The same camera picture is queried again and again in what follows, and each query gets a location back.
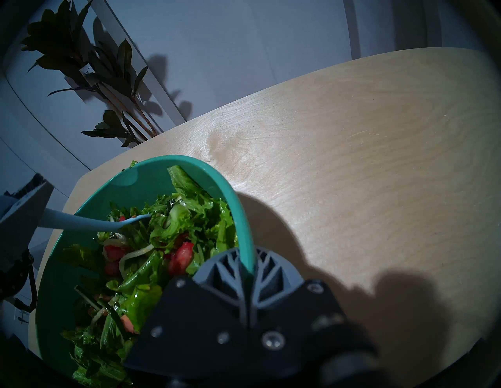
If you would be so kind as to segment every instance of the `lettuce leaf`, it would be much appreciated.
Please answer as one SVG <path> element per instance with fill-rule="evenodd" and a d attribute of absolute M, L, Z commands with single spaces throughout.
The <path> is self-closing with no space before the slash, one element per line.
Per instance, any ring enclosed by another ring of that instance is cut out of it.
<path fill-rule="evenodd" d="M 97 232 L 97 239 L 99 241 L 105 241 L 110 238 L 110 232 Z"/>
<path fill-rule="evenodd" d="M 179 204 L 174 205 L 170 210 L 167 223 L 166 229 L 158 225 L 155 226 L 150 234 L 150 244 L 155 247 L 167 246 L 172 248 L 175 238 L 193 226 L 190 211 Z"/>
<path fill-rule="evenodd" d="M 193 260 L 190 265 L 186 269 L 186 273 L 189 275 L 195 275 L 202 264 L 205 263 L 205 258 L 203 254 L 203 250 L 200 244 L 197 244 L 196 250 L 193 250 Z"/>
<path fill-rule="evenodd" d="M 80 244 L 73 244 L 69 248 L 64 248 L 59 260 L 74 267 L 82 267 L 99 274 L 103 273 L 105 260 L 101 252 L 83 247 Z"/>
<path fill-rule="evenodd" d="M 120 305 L 134 325 L 135 331 L 141 331 L 161 296 L 162 287 L 159 285 L 140 284 L 134 288 L 132 295 Z"/>
<path fill-rule="evenodd" d="M 187 198 L 206 195 L 206 192 L 180 166 L 169 167 L 167 171 L 169 172 L 174 189 L 179 194 Z"/>
<path fill-rule="evenodd" d="M 116 292 L 130 294 L 138 284 L 148 284 L 150 282 L 150 276 L 153 275 L 154 270 L 158 268 L 162 260 L 163 257 L 154 249 L 148 260 L 130 278 L 122 284 L 119 284 L 116 279 L 110 280 L 106 283 L 106 287 Z"/>

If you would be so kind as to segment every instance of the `screw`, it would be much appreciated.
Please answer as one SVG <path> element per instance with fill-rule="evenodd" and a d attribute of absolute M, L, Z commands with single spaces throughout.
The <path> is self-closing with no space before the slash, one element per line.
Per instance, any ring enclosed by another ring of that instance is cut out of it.
<path fill-rule="evenodd" d="M 229 341 L 229 333 L 227 331 L 222 331 L 217 335 L 217 343 L 224 344 Z"/>
<path fill-rule="evenodd" d="M 162 326 L 155 326 L 154 328 L 151 329 L 151 336 L 153 338 L 158 338 L 162 335 L 163 329 Z"/>
<path fill-rule="evenodd" d="M 285 337 L 278 331 L 267 331 L 261 337 L 261 343 L 268 350 L 280 350 L 285 346 Z"/>
<path fill-rule="evenodd" d="M 324 288 L 322 287 L 321 284 L 318 283 L 310 283 L 306 288 L 308 291 L 314 294 L 321 294 L 322 292 L 324 292 Z"/>

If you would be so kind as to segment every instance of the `salad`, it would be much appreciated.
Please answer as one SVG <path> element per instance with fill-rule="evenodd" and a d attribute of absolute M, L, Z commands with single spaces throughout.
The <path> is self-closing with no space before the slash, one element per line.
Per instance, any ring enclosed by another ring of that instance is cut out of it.
<path fill-rule="evenodd" d="M 127 225 L 122 233 L 98 232 L 99 249 L 74 244 L 60 257 L 95 273 L 82 276 L 75 287 L 76 327 L 61 333 L 75 345 L 73 378 L 83 385 L 132 384 L 122 361 L 170 278 L 194 275 L 205 260 L 238 246 L 228 205 L 211 198 L 181 167 L 167 170 L 175 189 L 171 195 L 158 195 L 141 210 L 110 202 L 109 221 L 147 213 L 149 220 Z"/>

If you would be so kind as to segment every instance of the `tomato piece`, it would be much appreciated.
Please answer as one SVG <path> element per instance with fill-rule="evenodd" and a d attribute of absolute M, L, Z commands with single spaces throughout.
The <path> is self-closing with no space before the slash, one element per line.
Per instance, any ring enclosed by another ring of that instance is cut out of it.
<path fill-rule="evenodd" d="M 134 333 L 134 325 L 130 321 L 129 317 L 123 314 L 120 319 L 122 320 L 122 323 L 124 324 L 125 331 L 128 331 L 129 333 Z"/>
<path fill-rule="evenodd" d="M 179 247 L 179 249 L 176 251 L 175 255 L 175 261 L 179 264 L 179 267 L 181 268 L 182 273 L 186 270 L 186 268 L 190 265 L 191 260 L 193 258 L 193 246 L 194 244 L 185 241 L 183 244 Z"/>
<path fill-rule="evenodd" d="M 172 257 L 171 260 L 169 261 L 168 271 L 170 276 L 179 276 L 183 274 L 181 266 L 175 260 L 175 257 Z"/>
<path fill-rule="evenodd" d="M 125 249 L 119 246 L 106 245 L 104 247 L 106 255 L 108 256 L 108 261 L 119 260 L 125 256 Z"/>
<path fill-rule="evenodd" d="M 186 233 L 181 233 L 179 236 L 177 236 L 176 240 L 174 241 L 174 246 L 172 247 L 172 249 L 179 248 L 188 237 L 188 234 L 189 233 L 186 232 Z"/>
<path fill-rule="evenodd" d="M 118 276 L 120 275 L 120 268 L 118 267 L 118 260 L 110 261 L 104 266 L 104 273 L 108 276 Z"/>

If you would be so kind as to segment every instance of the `wooden table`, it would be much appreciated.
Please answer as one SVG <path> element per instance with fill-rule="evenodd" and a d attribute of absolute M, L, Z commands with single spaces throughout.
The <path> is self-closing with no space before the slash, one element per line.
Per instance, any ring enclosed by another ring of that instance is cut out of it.
<path fill-rule="evenodd" d="M 80 179 L 64 211 L 131 160 L 211 164 L 240 193 L 256 244 L 325 280 L 412 386 L 467 352 L 498 312 L 500 85 L 490 59 L 464 49 L 332 66 L 117 156 Z"/>

